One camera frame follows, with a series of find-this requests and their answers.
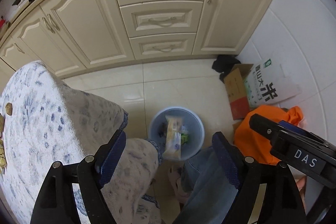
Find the blue trash can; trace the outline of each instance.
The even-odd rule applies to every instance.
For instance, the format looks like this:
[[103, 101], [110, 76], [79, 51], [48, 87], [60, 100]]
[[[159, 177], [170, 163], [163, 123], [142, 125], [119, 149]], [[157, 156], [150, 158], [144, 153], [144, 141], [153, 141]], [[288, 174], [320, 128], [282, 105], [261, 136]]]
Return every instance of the blue trash can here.
[[165, 151], [166, 137], [160, 137], [159, 130], [162, 123], [167, 122], [166, 116], [183, 118], [183, 125], [189, 132], [189, 138], [188, 143], [181, 147], [181, 161], [191, 158], [201, 149], [204, 142], [204, 127], [201, 119], [191, 110], [179, 106], [167, 107], [158, 112], [149, 126], [148, 137], [157, 143], [161, 153]]

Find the green logo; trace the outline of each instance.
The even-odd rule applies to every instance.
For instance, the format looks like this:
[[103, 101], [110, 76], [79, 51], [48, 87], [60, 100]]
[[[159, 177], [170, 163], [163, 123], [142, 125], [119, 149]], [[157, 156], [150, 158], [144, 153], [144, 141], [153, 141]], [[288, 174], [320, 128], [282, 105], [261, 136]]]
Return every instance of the green logo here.
[[268, 59], [265, 63], [264, 63], [264, 68], [267, 68], [268, 66], [272, 65], [272, 60]]

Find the red and brown cardboard box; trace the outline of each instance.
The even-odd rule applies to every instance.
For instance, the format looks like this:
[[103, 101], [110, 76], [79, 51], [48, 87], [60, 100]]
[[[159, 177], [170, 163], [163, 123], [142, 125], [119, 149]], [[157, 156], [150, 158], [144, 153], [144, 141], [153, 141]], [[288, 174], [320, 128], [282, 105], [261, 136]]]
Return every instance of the red and brown cardboard box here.
[[243, 119], [250, 112], [244, 79], [248, 76], [252, 66], [253, 64], [236, 64], [224, 78], [233, 120]]

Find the fleece blanket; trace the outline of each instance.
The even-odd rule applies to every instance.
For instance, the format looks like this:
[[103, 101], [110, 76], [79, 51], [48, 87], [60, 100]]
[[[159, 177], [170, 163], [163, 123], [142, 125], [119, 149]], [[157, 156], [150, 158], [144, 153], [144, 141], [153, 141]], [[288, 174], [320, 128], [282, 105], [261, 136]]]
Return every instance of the fleece blanket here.
[[[13, 105], [12, 115], [5, 105]], [[7, 167], [0, 187], [20, 224], [31, 213], [51, 164], [80, 162], [94, 155], [117, 129], [127, 125], [127, 112], [116, 103], [71, 89], [40, 62], [20, 68], [1, 97], [5, 118], [2, 139]], [[155, 146], [146, 140], [129, 139], [110, 183], [102, 193], [118, 224], [160, 223], [158, 205], [143, 196], [160, 162]], [[78, 185], [76, 205], [83, 224], [90, 223]]]

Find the pink slipper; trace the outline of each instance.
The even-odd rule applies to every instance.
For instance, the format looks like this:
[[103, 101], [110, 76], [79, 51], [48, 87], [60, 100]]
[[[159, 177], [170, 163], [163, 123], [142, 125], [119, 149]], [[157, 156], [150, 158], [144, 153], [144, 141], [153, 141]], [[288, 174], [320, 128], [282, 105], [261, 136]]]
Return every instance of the pink slipper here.
[[177, 171], [179, 166], [173, 165], [169, 170], [168, 170], [168, 179], [170, 181], [170, 184], [172, 185], [174, 189], [174, 193], [176, 196], [176, 199], [178, 202], [185, 204], [190, 196], [190, 193], [186, 193], [183, 191], [182, 186], [181, 186], [181, 175]]

